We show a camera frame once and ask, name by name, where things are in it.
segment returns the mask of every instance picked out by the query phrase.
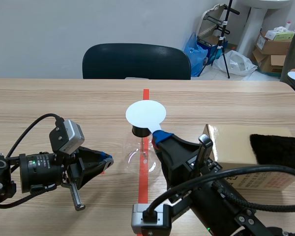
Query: chair backrest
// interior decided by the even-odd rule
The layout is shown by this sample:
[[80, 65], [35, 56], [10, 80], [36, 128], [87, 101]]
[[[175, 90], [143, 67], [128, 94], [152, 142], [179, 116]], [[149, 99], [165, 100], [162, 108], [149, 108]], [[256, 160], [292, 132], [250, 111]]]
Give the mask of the chair backrest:
[[99, 44], [83, 58], [84, 79], [125, 79], [137, 77], [162, 80], [190, 80], [191, 65], [181, 50], [134, 44]]

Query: sink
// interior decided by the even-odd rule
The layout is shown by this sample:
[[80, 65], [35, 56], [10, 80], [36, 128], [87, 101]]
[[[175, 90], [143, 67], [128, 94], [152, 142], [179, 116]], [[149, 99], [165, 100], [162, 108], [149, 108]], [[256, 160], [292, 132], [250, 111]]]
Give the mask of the sink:
[[291, 0], [241, 0], [246, 6], [262, 9], [278, 9], [287, 6]]
[[266, 11], [268, 9], [283, 8], [290, 4], [292, 0], [240, 0], [239, 2], [251, 7], [251, 10], [237, 51], [246, 57], [250, 57], [262, 27]]

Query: black stand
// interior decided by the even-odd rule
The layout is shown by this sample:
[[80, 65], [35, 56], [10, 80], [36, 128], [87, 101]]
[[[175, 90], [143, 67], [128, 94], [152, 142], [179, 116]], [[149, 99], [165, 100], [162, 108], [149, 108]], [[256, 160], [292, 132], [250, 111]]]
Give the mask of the black stand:
[[203, 72], [203, 70], [205, 69], [205, 67], [208, 65], [208, 62], [211, 60], [211, 58], [214, 56], [213, 58], [213, 61], [212, 61], [212, 64], [211, 66], [213, 66], [213, 62], [215, 61], [215, 58], [216, 58], [216, 55], [217, 55], [217, 51], [219, 49], [222, 49], [222, 54], [223, 54], [223, 58], [224, 58], [224, 63], [225, 63], [225, 67], [226, 67], [226, 71], [227, 71], [227, 76], [228, 78], [230, 79], [230, 74], [228, 72], [228, 68], [227, 68], [227, 63], [226, 63], [226, 59], [225, 59], [225, 30], [226, 30], [226, 25], [227, 25], [227, 21], [228, 21], [228, 17], [229, 17], [229, 14], [230, 12], [232, 13], [235, 13], [236, 15], [239, 15], [240, 13], [234, 9], [231, 9], [231, 6], [232, 6], [232, 3], [233, 3], [233, 0], [230, 0], [230, 3], [228, 6], [224, 6], [225, 9], [227, 9], [227, 12], [226, 12], [226, 17], [225, 17], [225, 20], [223, 21], [223, 28], [222, 28], [222, 33], [221, 33], [221, 36], [220, 36], [220, 39], [218, 40], [218, 44], [217, 44], [217, 47], [215, 48], [215, 51], [214, 53], [212, 54], [212, 56], [207, 60], [207, 63], [203, 66], [200, 74], [198, 75], [198, 77], [201, 75], [201, 73]]

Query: brown cardboard box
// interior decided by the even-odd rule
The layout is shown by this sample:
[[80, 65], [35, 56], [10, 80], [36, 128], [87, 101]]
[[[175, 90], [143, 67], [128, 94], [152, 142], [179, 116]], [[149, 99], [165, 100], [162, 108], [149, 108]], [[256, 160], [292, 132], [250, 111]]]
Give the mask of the brown cardboard box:
[[[240, 125], [209, 125], [204, 134], [213, 140], [210, 158], [217, 161], [223, 170], [258, 165], [250, 145], [251, 134], [291, 137], [287, 128]], [[261, 189], [281, 191], [295, 181], [285, 173], [265, 172], [228, 177], [226, 180], [237, 189]]]
[[284, 66], [285, 55], [264, 55], [257, 48], [252, 54], [263, 73], [280, 76]]
[[256, 48], [264, 55], [286, 55], [292, 40], [272, 41], [259, 33]]

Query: red tape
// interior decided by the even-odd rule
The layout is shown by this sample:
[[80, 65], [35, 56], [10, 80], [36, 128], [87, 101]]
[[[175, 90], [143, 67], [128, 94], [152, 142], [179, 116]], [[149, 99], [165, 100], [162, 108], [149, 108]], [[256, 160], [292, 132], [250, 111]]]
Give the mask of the red tape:
[[[143, 90], [143, 100], [149, 100], [149, 89]], [[143, 138], [143, 149], [140, 150], [138, 202], [148, 203], [148, 137]]]

